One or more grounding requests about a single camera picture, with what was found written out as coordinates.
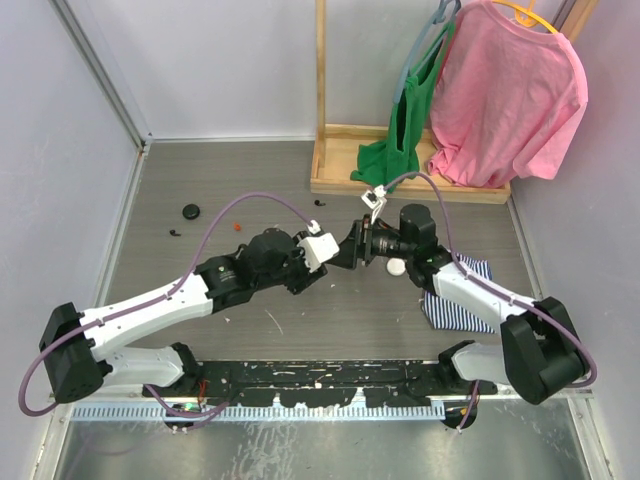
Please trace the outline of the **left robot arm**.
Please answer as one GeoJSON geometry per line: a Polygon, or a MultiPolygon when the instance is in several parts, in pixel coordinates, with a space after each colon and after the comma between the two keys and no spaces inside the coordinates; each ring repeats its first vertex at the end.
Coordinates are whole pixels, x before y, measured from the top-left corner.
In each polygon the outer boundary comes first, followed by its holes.
{"type": "Polygon", "coordinates": [[[116,355],[152,333],[245,304],[268,288],[301,293],[326,275],[327,262],[338,252],[330,233],[290,236],[270,228],[145,294],[84,311],[71,302],[56,307],[39,344],[54,399],[72,403],[110,383],[118,370],[116,355]]]}

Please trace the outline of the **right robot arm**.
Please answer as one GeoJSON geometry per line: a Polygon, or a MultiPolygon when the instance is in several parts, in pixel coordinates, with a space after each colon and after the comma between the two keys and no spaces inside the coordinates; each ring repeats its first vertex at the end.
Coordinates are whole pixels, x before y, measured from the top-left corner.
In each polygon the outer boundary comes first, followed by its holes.
{"type": "Polygon", "coordinates": [[[538,405],[594,373],[559,300],[536,301],[476,275],[439,243],[426,206],[404,206],[397,227],[369,215],[354,221],[330,263],[353,270],[377,257],[402,261],[417,288],[462,308],[499,336],[499,345],[471,341],[440,355],[438,379],[447,392],[462,393],[482,380],[509,385],[538,405]]]}

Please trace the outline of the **white earbud charging case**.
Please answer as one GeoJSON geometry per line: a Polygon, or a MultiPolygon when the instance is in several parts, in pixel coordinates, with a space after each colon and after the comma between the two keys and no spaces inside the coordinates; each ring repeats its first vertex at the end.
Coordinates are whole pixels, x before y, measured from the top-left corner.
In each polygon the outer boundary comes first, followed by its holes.
{"type": "Polygon", "coordinates": [[[401,276],[406,272],[405,261],[396,258],[389,259],[386,263],[386,270],[392,276],[401,276]]]}

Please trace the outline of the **blue striped cloth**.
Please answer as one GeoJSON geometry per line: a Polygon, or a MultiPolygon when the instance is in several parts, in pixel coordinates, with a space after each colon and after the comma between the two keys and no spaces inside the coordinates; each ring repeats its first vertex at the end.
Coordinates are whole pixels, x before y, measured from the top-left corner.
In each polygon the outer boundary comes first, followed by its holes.
{"type": "MultiPolygon", "coordinates": [[[[458,259],[475,274],[492,280],[489,262],[459,254],[458,259]]],[[[422,311],[435,330],[460,331],[470,333],[493,334],[494,330],[477,316],[471,314],[456,303],[437,297],[425,291],[422,299],[422,311]]]]}

